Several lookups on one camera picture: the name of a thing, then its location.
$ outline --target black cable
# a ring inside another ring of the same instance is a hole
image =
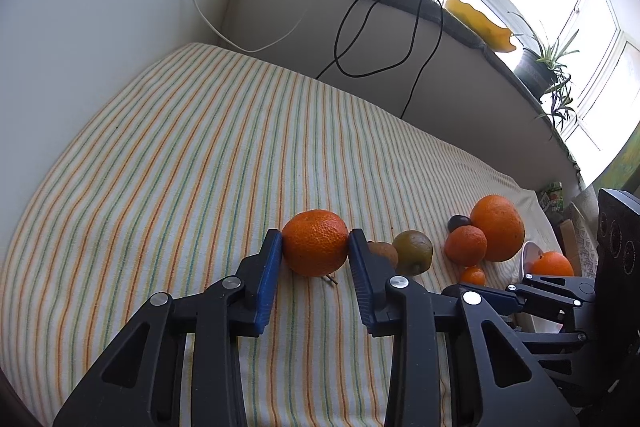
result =
[[[400,120],[402,120],[402,118],[404,118],[404,114],[406,112],[406,108],[409,107],[409,102],[411,102],[411,98],[414,95],[415,86],[417,86],[417,84],[418,84],[418,80],[420,79],[420,75],[422,74],[422,70],[426,67],[427,64],[429,64],[429,61],[431,60],[431,57],[433,57],[433,55],[435,54],[435,52],[438,49],[438,46],[440,45],[440,39],[442,38],[442,29],[443,29],[443,26],[444,26],[444,10],[442,9],[442,3],[440,2],[440,0],[436,0],[436,1],[440,5],[440,33],[438,35],[438,41],[436,42],[436,45],[433,47],[433,51],[431,52],[431,55],[429,55],[427,60],[424,61],[424,64],[420,68],[420,71],[418,71],[418,75],[415,77],[414,85],[411,88],[411,93],[409,93],[409,99],[406,101],[406,104],[404,105],[404,109],[402,110],[402,114],[400,115]]]
[[[362,22],[362,25],[360,26],[360,29],[358,30],[358,32],[356,33],[356,35],[354,36],[354,38],[351,40],[350,44],[346,47],[346,49],[340,54],[338,55],[338,58],[342,58],[344,57],[344,55],[351,49],[351,47],[356,43],[356,41],[358,40],[358,37],[360,36],[360,34],[362,33],[362,31],[364,30],[364,26],[367,25],[367,21],[369,20],[369,15],[371,14],[371,11],[373,10],[374,6],[376,4],[378,4],[380,1],[382,0],[376,0],[371,6],[369,6],[369,9],[367,10],[367,13],[364,17],[364,20]],[[335,59],[332,60],[331,62],[329,62],[322,71],[320,71],[320,73],[318,74],[318,76],[316,76],[316,80],[320,80],[320,77],[324,74],[324,72],[326,70],[328,70],[331,66],[333,66],[335,64]]]
[[[414,31],[412,32],[412,35],[411,35],[411,45],[409,46],[409,51],[404,56],[404,58],[402,58],[400,61],[396,62],[395,64],[392,64],[391,66],[387,66],[385,68],[380,68],[379,70],[369,71],[369,73],[351,74],[351,73],[347,73],[347,71],[345,71],[341,67],[340,62],[339,62],[339,58],[338,58],[338,40],[340,39],[340,33],[342,32],[342,27],[344,26],[344,23],[347,20],[347,17],[349,15],[349,13],[351,12],[351,9],[355,6],[355,4],[358,1],[359,0],[355,0],[354,3],[350,6],[350,8],[347,10],[347,13],[345,14],[345,16],[342,19],[342,22],[340,23],[340,27],[338,28],[338,34],[335,37],[335,42],[334,42],[334,61],[335,61],[335,65],[338,66],[338,69],[340,70],[340,73],[342,73],[345,76],[348,76],[350,78],[363,78],[364,76],[370,76],[372,74],[377,74],[377,73],[382,73],[383,71],[392,70],[393,68],[397,68],[398,66],[404,64],[406,62],[406,60],[409,58],[409,55],[411,55],[411,52],[414,50],[415,34],[418,31],[418,22],[420,21],[420,9],[422,8],[422,0],[418,1],[418,8],[417,8],[416,13],[415,13]]]

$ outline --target striped fabric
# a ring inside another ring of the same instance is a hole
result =
[[[1,272],[0,365],[50,424],[149,295],[204,290],[310,208],[375,241],[424,231],[434,262],[417,279],[439,291],[458,277],[442,254],[447,219],[490,193],[516,203],[527,239],[558,248],[533,192],[473,156],[311,78],[187,45],[108,103],[32,198]],[[512,282],[516,263],[485,266],[488,284]],[[348,267],[336,277],[335,287],[282,266],[265,334],[241,339],[250,425],[382,425],[391,341],[366,335]]]

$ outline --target spider plant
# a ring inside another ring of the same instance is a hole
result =
[[[551,44],[548,42],[548,39],[543,41],[522,15],[515,12],[511,13],[520,17],[531,31],[531,37],[536,41],[539,53],[533,50],[529,51],[538,56],[536,62],[544,64],[547,69],[553,73],[552,77],[555,81],[544,92],[544,94],[551,95],[551,110],[549,113],[546,113],[546,115],[552,120],[554,126],[558,127],[559,125],[560,131],[562,131],[564,124],[571,120],[571,113],[575,114],[575,111],[570,105],[574,101],[571,97],[571,75],[566,72],[566,65],[561,64],[559,60],[567,55],[578,53],[578,50],[568,51],[569,46],[578,34],[578,30],[565,42],[561,42],[558,36]]]

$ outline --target flower pot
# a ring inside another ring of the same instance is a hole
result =
[[[558,81],[553,71],[542,62],[537,62],[539,58],[539,55],[524,48],[522,58],[513,71],[538,101],[544,92]]]

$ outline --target orange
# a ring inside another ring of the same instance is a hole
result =
[[[486,236],[486,259],[508,261],[524,243],[524,223],[511,201],[493,194],[482,198],[469,215]]]
[[[322,277],[347,260],[349,232],[340,216],[328,210],[296,214],[282,229],[282,255],[290,269]]]
[[[444,253],[460,266],[475,266],[486,254],[486,237],[471,225],[458,227],[447,237]]]
[[[482,268],[479,266],[470,266],[460,274],[460,282],[484,286],[485,281],[484,271],[482,271]]]
[[[557,275],[573,277],[574,267],[561,252],[545,252],[533,261],[530,272],[535,275]]]

